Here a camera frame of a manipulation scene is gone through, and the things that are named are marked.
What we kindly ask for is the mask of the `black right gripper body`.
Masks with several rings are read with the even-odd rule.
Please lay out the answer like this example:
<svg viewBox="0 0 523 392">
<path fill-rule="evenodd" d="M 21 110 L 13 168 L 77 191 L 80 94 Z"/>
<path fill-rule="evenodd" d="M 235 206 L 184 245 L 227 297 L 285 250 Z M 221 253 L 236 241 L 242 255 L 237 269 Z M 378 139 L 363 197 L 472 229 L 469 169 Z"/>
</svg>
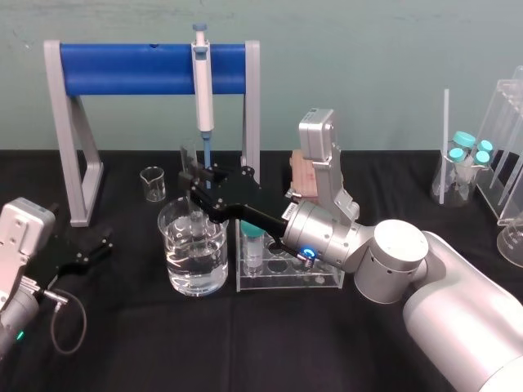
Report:
<svg viewBox="0 0 523 392">
<path fill-rule="evenodd" d="M 283 214 L 287 199 L 272 189 L 261 187 L 251 167 L 241 167 L 228 175 L 220 187 L 220 212 L 228 219 L 240 219 L 265 230 L 274 239 L 284 236 L 287 221 Z"/>
</svg>

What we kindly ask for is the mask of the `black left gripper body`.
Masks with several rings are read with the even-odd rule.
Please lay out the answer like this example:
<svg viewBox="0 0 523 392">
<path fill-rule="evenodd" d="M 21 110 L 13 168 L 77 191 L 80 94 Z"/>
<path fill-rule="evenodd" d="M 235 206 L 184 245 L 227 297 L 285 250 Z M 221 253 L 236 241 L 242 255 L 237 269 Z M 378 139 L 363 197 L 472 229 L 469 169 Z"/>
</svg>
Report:
<svg viewBox="0 0 523 392">
<path fill-rule="evenodd" d="M 83 254 L 71 242 L 58 236 L 51 236 L 28 263 L 28 278 L 45 288 L 67 274 L 83 272 Z"/>
</svg>

